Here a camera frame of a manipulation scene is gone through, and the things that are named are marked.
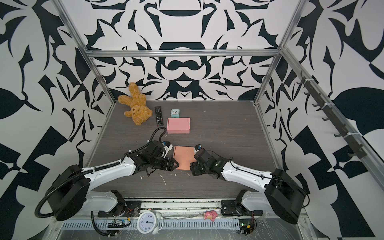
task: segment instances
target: perforated metal strip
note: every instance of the perforated metal strip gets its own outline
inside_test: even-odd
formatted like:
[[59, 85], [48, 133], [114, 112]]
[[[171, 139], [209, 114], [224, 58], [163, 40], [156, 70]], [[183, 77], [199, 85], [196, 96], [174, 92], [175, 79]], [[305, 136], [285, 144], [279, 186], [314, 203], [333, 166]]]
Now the perforated metal strip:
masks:
[[[108, 223], [112, 220], [97, 219], [95, 223], [99, 229], [106, 229]], [[66, 220], [64, 221], [62, 230], [92, 230], [91, 220]], [[131, 225], [124, 228], [125, 230], [136, 230], [137, 219], [132, 219]], [[162, 229], [229, 229], [239, 230], [238, 219], [215, 219], [214, 222], [211, 220], [204, 219], [165, 219], [164, 226]]]

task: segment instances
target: remote control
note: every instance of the remote control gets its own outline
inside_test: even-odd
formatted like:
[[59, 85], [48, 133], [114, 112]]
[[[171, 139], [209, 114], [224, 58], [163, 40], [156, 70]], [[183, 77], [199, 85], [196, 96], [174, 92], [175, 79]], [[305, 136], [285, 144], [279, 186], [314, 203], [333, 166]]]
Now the remote control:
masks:
[[163, 114], [161, 113], [161, 107], [157, 106], [155, 107], [155, 114], [156, 114], [156, 124], [158, 127], [163, 126]]

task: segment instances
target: square clock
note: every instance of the square clock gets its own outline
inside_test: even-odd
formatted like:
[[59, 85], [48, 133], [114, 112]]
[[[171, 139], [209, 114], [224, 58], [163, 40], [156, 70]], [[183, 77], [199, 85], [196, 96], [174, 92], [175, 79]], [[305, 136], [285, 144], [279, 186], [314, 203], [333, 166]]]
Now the square clock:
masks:
[[172, 109], [170, 111], [171, 118], [178, 118], [180, 115], [180, 109]]

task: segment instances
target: black and white wallpaper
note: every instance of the black and white wallpaper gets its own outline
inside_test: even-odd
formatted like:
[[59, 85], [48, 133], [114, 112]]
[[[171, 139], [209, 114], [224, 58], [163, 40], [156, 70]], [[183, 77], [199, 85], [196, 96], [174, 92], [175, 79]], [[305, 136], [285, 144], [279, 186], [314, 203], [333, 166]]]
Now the black and white wallpaper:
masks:
[[99, 50], [277, 48], [298, 0], [64, 0]]
[[37, 203], [87, 160], [111, 103], [48, 0], [0, 0], [0, 75], [0, 239], [41, 239]]
[[[383, 154], [384, 2], [310, 0], [289, 50]], [[384, 192], [282, 59], [261, 102], [284, 170], [309, 193], [318, 239], [382, 239]]]
[[147, 99], [254, 99], [270, 56], [97, 58], [112, 94], [136, 82]]

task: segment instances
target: gray wood grain surface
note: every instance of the gray wood grain surface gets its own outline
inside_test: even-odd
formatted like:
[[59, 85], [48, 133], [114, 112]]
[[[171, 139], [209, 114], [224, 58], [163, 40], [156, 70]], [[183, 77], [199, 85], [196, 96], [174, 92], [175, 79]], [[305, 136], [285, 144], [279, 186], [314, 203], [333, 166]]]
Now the gray wood grain surface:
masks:
[[[174, 146], [202, 144], [206, 150], [249, 168], [274, 171], [256, 111], [251, 102], [216, 101], [159, 101], [147, 102], [153, 110], [161, 106], [164, 127], [172, 108], [180, 109], [181, 118], [190, 118], [190, 134], [165, 133], [163, 140]], [[136, 126], [131, 118], [123, 115], [130, 110], [127, 105], [116, 103], [114, 112], [92, 159], [91, 166], [118, 160], [128, 150], [143, 146], [157, 128], [153, 114], [145, 123]], [[249, 189], [241, 184], [213, 179], [209, 175], [192, 176], [191, 171], [156, 170], [151, 176], [145, 172], [122, 177], [94, 189], [106, 192], [118, 190], [126, 198], [207, 198], [236, 197], [240, 190]]]

